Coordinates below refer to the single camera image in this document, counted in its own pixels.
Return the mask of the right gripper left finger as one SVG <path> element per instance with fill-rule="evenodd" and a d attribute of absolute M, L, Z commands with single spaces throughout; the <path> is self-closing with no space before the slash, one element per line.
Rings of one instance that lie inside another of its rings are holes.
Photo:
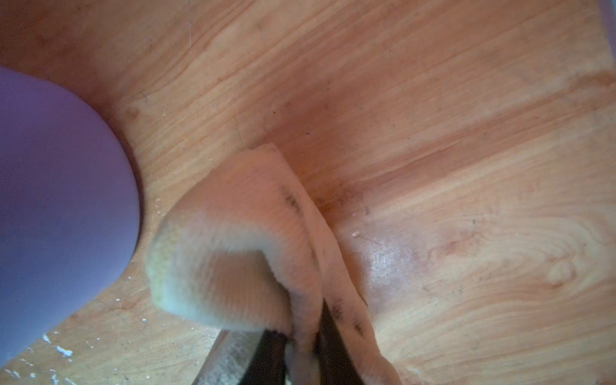
<path fill-rule="evenodd" d="M 285 352 L 287 337 L 265 330 L 239 385 L 284 385 L 287 367 Z"/>

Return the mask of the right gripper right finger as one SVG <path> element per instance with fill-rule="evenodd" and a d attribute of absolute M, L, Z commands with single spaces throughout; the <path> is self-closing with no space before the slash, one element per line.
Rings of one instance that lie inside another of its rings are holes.
<path fill-rule="evenodd" d="M 364 385 L 326 302 L 322 305 L 314 351 L 319 360 L 322 385 Z"/>

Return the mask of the yellow cloth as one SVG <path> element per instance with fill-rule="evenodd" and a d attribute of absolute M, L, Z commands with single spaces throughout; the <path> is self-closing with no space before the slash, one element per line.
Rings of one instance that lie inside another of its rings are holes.
<path fill-rule="evenodd" d="M 365 384 L 398 384 L 338 242 L 273 144 L 239 152 L 168 211 L 144 259 L 153 304 L 221 330 L 198 384 L 236 384 L 265 331 L 288 384 L 320 383 L 322 313 Z"/>

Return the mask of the purple plastic bucket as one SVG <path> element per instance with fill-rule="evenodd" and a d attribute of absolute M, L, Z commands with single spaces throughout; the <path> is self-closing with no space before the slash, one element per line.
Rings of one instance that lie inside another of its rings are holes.
<path fill-rule="evenodd" d="M 80 97 L 1 70 L 1 361 L 110 287 L 141 224 L 120 141 Z"/>

